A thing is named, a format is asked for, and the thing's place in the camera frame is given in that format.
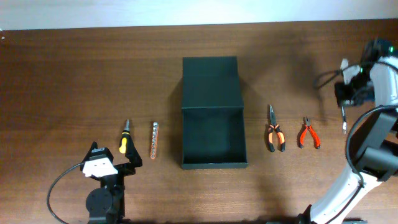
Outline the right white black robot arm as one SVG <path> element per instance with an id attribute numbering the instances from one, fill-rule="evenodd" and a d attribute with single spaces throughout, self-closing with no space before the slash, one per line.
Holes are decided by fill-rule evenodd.
<path id="1" fill-rule="evenodd" d="M 299 214 L 295 223 L 346 223 L 346 216 L 371 190 L 397 175 L 397 49 L 385 39 L 369 41 L 356 64 L 343 59 L 334 84 L 338 107 L 375 107 L 362 114 L 347 135 L 346 165 L 327 193 Z"/>

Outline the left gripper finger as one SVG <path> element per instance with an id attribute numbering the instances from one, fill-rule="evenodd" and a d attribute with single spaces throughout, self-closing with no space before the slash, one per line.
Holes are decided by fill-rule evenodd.
<path id="1" fill-rule="evenodd" d="M 130 135 L 126 135 L 126 152 L 125 156 L 134 167 L 142 167 L 142 158 L 140 157 L 133 140 Z"/>
<path id="2" fill-rule="evenodd" d="M 92 161 L 92 160 L 95 160 L 95 159 L 96 159 L 96 154 L 93 153 L 93 151 L 94 151 L 95 149 L 97 149 L 97 148 L 98 148 L 97 142 L 96 142 L 96 141 L 93 141 L 92 144 L 91 144 L 91 147 L 90 147 L 89 151 L 87 152 L 87 154 L 86 154 L 86 156 L 85 156 L 85 162 L 86 162 L 86 161 Z"/>

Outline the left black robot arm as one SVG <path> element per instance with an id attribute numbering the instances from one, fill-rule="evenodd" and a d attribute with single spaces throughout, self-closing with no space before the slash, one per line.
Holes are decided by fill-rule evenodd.
<path id="1" fill-rule="evenodd" d="M 95 179 L 100 187 L 94 189 L 86 198 L 89 223 L 122 223 L 125 217 L 124 178 L 134 175 L 136 168 L 142 166 L 131 135 L 122 132 L 119 150 L 129 160 L 123 164 L 113 164 L 114 157 L 107 147 L 99 148 L 93 142 L 83 159 L 80 170 L 86 177 Z"/>

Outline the silver ring wrench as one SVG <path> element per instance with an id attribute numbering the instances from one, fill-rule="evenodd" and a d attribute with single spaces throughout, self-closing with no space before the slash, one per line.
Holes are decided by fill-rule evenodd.
<path id="1" fill-rule="evenodd" d="M 345 107 L 341 107 L 341 117 L 342 117 L 342 133 L 346 134 L 347 132 L 347 121 L 346 121 L 346 113 L 345 113 Z"/>

